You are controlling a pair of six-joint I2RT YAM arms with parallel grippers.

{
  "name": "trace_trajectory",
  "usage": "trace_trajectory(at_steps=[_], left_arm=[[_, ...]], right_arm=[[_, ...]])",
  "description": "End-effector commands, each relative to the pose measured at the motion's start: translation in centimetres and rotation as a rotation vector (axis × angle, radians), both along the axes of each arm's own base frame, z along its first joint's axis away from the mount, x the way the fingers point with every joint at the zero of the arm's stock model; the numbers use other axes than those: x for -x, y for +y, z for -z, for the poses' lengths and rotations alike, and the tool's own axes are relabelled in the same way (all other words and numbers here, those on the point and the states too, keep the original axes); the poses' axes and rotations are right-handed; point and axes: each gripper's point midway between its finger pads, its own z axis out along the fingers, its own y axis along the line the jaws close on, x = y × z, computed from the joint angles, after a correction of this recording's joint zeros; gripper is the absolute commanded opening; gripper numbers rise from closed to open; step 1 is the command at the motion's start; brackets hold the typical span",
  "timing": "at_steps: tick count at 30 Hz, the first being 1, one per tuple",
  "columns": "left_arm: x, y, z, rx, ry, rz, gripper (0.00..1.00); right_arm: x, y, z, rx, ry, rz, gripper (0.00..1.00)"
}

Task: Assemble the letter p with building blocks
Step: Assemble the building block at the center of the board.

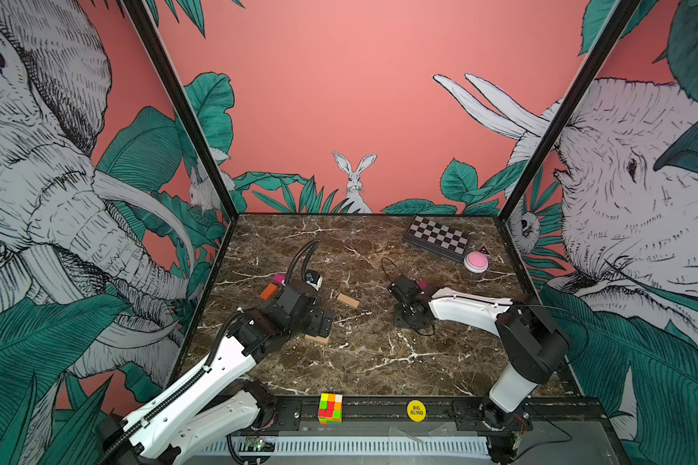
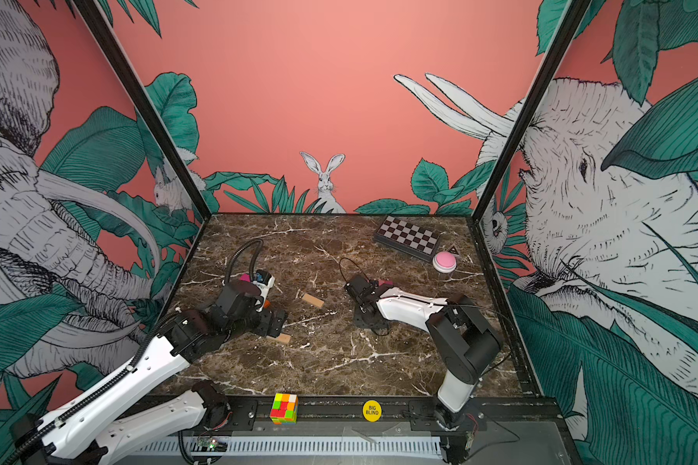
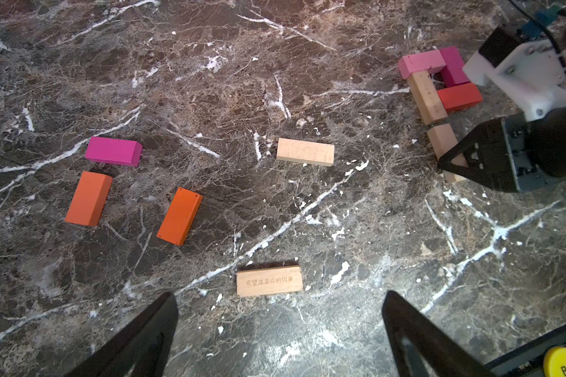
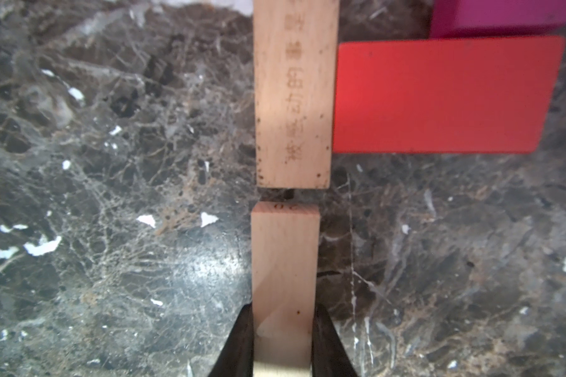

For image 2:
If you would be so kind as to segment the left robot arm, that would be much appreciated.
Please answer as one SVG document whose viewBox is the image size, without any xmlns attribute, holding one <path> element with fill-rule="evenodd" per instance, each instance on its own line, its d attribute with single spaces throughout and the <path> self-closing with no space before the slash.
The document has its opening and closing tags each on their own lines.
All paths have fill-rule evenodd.
<svg viewBox="0 0 698 465">
<path fill-rule="evenodd" d="M 166 317 L 139 351 L 75 400 L 41 418 L 27 416 L 11 428 L 14 464 L 112 464 L 146 444 L 201 426 L 232 424 L 233 408 L 211 381 L 197 383 L 173 400 L 126 417 L 125 412 L 193 362 L 244 333 L 278 337 L 283 310 L 187 310 Z"/>
</svg>

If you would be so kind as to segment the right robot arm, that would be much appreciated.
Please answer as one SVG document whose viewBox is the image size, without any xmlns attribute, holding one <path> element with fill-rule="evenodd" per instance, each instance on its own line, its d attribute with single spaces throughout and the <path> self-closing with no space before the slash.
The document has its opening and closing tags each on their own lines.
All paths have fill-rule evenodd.
<svg viewBox="0 0 698 465">
<path fill-rule="evenodd" d="M 356 327 L 379 332 L 397 322 L 430 335 L 446 368 L 432 414 L 443 429 L 457 429 L 465 421 L 465 405 L 476 385 L 504 347 L 480 307 L 464 294 L 418 296 L 362 274 L 346 282 L 344 290 L 355 302 Z"/>
</svg>

